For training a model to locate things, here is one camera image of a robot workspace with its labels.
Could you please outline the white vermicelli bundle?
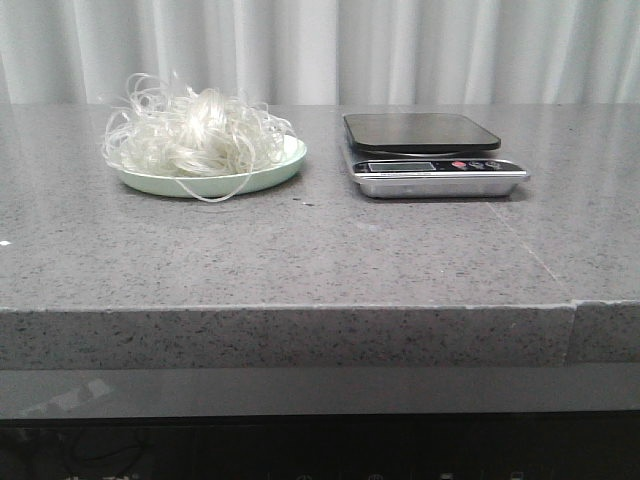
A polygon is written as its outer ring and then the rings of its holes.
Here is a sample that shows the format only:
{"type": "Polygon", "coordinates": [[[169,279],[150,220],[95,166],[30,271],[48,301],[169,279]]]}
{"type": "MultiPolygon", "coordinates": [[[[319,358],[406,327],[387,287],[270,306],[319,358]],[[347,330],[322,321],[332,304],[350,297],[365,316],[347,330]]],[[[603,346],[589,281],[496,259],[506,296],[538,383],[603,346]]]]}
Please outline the white vermicelli bundle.
{"type": "Polygon", "coordinates": [[[118,170],[171,177],[253,173],[282,162],[291,123],[217,89],[195,92],[171,78],[134,73],[122,106],[102,140],[106,164],[118,170]]]}

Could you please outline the silver black kitchen scale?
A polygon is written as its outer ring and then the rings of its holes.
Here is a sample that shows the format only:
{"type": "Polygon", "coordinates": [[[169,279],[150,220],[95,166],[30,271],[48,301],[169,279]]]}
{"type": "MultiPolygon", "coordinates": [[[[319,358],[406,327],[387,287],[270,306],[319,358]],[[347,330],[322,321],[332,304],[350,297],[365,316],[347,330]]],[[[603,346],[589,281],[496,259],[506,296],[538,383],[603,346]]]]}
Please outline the silver black kitchen scale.
{"type": "Polygon", "coordinates": [[[529,180],[523,167],[491,156],[501,139],[451,113],[346,114],[347,173],[382,199],[504,197],[529,180]]]}

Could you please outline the mint green plate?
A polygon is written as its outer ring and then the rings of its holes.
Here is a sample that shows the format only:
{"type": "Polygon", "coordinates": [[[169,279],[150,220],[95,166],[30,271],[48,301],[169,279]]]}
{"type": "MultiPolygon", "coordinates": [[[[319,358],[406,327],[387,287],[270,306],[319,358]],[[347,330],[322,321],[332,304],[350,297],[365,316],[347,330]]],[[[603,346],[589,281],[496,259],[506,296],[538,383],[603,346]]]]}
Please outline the mint green plate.
{"type": "Polygon", "coordinates": [[[219,199],[265,190],[286,182],[301,168],[307,153],[306,144],[293,136],[284,138],[282,162],[253,173],[218,177],[167,177],[118,170],[127,186],[157,196],[174,198],[219,199]]]}

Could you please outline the white pleated curtain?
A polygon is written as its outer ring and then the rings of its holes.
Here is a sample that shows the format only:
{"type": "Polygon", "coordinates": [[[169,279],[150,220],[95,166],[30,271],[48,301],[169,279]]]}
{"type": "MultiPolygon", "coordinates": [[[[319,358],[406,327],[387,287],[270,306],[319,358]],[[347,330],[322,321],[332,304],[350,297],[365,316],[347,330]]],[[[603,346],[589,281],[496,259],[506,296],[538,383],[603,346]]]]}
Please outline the white pleated curtain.
{"type": "Polygon", "coordinates": [[[133,73],[272,104],[635,103],[635,1],[5,1],[1,98],[133,73]]]}

